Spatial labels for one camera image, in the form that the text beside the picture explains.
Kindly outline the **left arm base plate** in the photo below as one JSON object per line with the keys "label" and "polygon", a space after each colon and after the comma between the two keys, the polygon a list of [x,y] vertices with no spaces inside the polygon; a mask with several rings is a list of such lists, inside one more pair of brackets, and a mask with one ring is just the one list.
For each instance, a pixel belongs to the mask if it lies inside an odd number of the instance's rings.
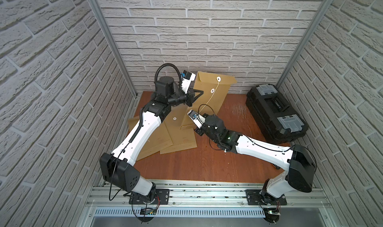
{"label": "left arm base plate", "polygon": [[148,195],[133,192],[129,199],[130,205],[167,205],[169,202],[169,189],[153,189]]}

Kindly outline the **brown kraft file bag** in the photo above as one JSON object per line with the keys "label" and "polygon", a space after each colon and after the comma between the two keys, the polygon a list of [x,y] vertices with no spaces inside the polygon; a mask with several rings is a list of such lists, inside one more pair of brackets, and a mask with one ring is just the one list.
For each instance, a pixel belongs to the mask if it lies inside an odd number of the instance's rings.
{"label": "brown kraft file bag", "polygon": [[231,85],[235,83],[237,81],[234,76],[199,71],[196,75],[193,88],[203,90],[203,95],[193,103],[192,107],[187,108],[181,130],[194,127],[193,121],[188,117],[190,110],[195,112],[199,110],[200,115],[204,113],[212,115],[213,112],[209,108],[210,106],[215,114],[217,114]]}

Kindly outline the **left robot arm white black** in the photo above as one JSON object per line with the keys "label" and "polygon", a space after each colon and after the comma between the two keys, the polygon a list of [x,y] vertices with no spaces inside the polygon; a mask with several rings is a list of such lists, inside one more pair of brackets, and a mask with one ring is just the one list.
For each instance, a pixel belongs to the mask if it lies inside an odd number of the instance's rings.
{"label": "left robot arm white black", "polygon": [[147,140],[166,119],[172,107],[180,104],[191,107],[203,95],[202,90],[190,87],[195,77],[192,72],[180,72],[172,63],[165,63],[157,69],[155,91],[151,100],[141,108],[139,122],[118,147],[110,154],[103,153],[99,159],[106,182],[140,198],[145,204],[158,197],[155,183],[142,177],[134,165]]}

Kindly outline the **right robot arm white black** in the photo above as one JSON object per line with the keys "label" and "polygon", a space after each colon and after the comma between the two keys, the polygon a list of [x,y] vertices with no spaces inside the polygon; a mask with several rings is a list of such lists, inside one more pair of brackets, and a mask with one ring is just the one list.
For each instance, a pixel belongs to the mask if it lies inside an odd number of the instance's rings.
{"label": "right robot arm white black", "polygon": [[196,125],[195,132],[206,135],[220,150],[252,156],[283,170],[277,177],[265,181],[259,193],[262,203],[277,204],[286,193],[294,190],[312,192],[317,164],[306,147],[284,147],[250,138],[227,129],[216,115],[200,115],[191,110],[188,116]]}

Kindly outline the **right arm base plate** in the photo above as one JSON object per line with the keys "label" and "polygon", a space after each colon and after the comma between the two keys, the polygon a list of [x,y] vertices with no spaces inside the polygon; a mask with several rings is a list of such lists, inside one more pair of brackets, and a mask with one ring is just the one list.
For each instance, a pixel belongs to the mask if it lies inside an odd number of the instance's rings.
{"label": "right arm base plate", "polygon": [[281,206],[287,205],[287,201],[284,195],[279,198],[275,198],[260,189],[245,190],[245,194],[247,203],[250,206],[277,206],[278,204]]}

